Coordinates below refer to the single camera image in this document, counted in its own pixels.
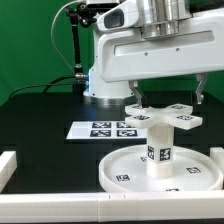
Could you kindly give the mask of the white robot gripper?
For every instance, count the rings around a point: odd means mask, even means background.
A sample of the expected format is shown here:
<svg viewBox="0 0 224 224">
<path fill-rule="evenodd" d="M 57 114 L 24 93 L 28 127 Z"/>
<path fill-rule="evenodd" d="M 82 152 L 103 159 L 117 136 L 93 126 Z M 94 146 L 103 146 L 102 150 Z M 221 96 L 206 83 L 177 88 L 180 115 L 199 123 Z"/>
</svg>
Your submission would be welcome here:
<svg viewBox="0 0 224 224">
<path fill-rule="evenodd" d="M 224 70 L 224 16 L 197 17 L 180 24 L 170 38 L 146 40 L 139 29 L 103 35 L 98 43 L 98 66 L 107 82 L 130 81 L 142 106 L 140 79 L 194 74 L 195 102 L 201 104 L 208 74 Z"/>
</svg>

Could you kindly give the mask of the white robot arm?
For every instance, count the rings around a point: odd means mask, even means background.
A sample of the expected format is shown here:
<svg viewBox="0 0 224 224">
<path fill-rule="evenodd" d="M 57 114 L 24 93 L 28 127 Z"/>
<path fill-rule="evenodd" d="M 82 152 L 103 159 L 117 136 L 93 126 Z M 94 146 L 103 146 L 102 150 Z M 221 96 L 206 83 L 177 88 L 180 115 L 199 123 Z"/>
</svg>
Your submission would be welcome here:
<svg viewBox="0 0 224 224">
<path fill-rule="evenodd" d="M 196 101 L 209 72 L 224 70 L 224 0 L 85 0 L 94 20 L 94 64 L 85 98 L 140 100 L 144 79 L 194 74 Z"/>
</svg>

